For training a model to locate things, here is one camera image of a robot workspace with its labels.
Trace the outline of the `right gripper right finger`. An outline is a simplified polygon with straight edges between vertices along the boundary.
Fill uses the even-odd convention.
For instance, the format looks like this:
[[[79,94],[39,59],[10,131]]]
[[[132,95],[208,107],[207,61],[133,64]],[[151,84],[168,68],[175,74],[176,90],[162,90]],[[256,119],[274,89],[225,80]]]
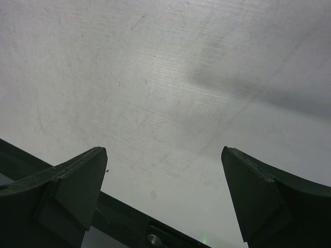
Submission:
[[[249,247],[330,247],[330,187],[236,148],[224,147],[221,161]]]

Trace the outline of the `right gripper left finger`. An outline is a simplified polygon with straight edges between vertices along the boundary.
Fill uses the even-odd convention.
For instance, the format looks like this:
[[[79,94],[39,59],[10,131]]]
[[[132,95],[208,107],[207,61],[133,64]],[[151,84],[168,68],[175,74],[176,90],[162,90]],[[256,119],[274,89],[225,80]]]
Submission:
[[[95,147],[1,186],[1,247],[81,247],[107,166]]]

